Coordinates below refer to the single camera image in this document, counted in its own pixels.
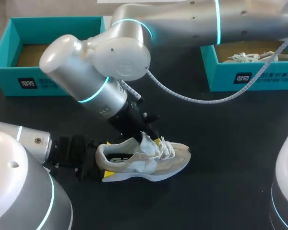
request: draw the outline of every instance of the logo on box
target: logo on box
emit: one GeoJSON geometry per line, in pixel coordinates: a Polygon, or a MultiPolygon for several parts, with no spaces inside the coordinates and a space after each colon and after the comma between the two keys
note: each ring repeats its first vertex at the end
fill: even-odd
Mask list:
{"type": "Polygon", "coordinates": [[[249,83],[252,79],[252,73],[237,73],[234,84],[249,83]]]}
{"type": "Polygon", "coordinates": [[[18,78],[19,84],[23,89],[37,89],[33,78],[18,78]]]}

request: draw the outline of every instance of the teal shoebox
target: teal shoebox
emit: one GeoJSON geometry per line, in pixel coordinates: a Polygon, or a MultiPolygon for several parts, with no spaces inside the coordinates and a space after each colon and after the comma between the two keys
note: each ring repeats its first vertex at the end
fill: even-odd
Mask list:
{"type": "MultiPolygon", "coordinates": [[[[264,65],[261,62],[219,63],[215,46],[203,46],[201,52],[212,92],[239,91],[264,65]]],[[[288,90],[288,61],[272,62],[248,90],[288,90]]]]}
{"type": "Polygon", "coordinates": [[[22,52],[30,47],[44,45],[46,48],[64,34],[85,40],[104,30],[102,17],[11,18],[0,41],[0,87],[3,93],[6,96],[67,95],[38,67],[43,50],[36,57],[35,65],[29,67],[23,67],[22,52]]]}

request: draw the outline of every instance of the white coiled cable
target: white coiled cable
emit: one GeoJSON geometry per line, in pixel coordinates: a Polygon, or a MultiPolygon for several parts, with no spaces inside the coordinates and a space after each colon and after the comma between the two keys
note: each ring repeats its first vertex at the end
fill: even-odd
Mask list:
{"type": "Polygon", "coordinates": [[[118,80],[120,85],[127,90],[128,92],[130,92],[137,100],[140,100],[142,98],[142,96],[135,91],[133,88],[131,88],[126,82],[124,82],[123,80],[118,80]]]}
{"type": "Polygon", "coordinates": [[[283,52],[283,50],[288,46],[288,39],[285,40],[285,42],[276,50],[276,52],[274,53],[273,56],[271,56],[269,58],[269,60],[267,60],[267,62],[264,64],[264,66],[262,66],[262,68],[257,72],[257,74],[255,75],[255,77],[250,80],[249,83],[247,83],[241,90],[239,90],[238,92],[234,93],[233,95],[223,98],[223,99],[219,99],[219,100],[212,100],[212,101],[204,101],[204,100],[197,100],[197,99],[193,99],[190,97],[185,97],[181,94],[178,94],[172,90],[170,90],[169,88],[167,88],[166,86],[164,86],[161,82],[159,82],[157,80],[157,78],[154,77],[154,75],[148,70],[147,74],[148,76],[164,91],[172,94],[175,97],[178,97],[180,99],[186,100],[188,102],[193,102],[193,103],[200,103],[200,104],[217,104],[217,103],[223,103],[223,102],[227,102],[230,101],[232,99],[235,99],[236,97],[240,96],[241,94],[243,94],[245,91],[247,91],[256,81],[257,79],[262,75],[262,73],[269,67],[269,65],[273,62],[273,60],[281,53],[283,52]]]}

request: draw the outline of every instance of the white sole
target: white sole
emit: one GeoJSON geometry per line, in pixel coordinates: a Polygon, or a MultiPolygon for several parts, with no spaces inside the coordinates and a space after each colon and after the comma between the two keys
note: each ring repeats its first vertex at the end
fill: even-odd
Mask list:
{"type": "Polygon", "coordinates": [[[142,177],[142,178],[145,178],[145,179],[147,179],[149,181],[153,181],[153,182],[162,181],[162,180],[165,180],[165,179],[179,173],[186,166],[187,166],[187,164],[185,164],[181,168],[177,169],[176,171],[173,171],[173,172],[166,174],[166,175],[149,175],[149,174],[138,173],[138,172],[137,173],[136,172],[134,172],[134,173],[133,172],[131,172],[131,173],[115,173],[111,176],[104,177],[102,179],[102,182],[124,181],[124,180],[127,180],[127,179],[132,178],[132,177],[142,177]]]}

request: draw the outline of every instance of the shoe lace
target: shoe lace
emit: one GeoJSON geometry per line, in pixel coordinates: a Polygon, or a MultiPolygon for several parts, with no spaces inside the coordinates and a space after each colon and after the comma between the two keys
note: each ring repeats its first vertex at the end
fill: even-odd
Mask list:
{"type": "Polygon", "coordinates": [[[160,144],[156,145],[156,155],[152,159],[168,160],[175,157],[175,150],[169,141],[161,137],[160,144]]]}
{"type": "Polygon", "coordinates": [[[255,62],[260,59],[260,56],[258,54],[239,53],[228,58],[231,58],[232,60],[239,61],[239,62],[255,62]]]}

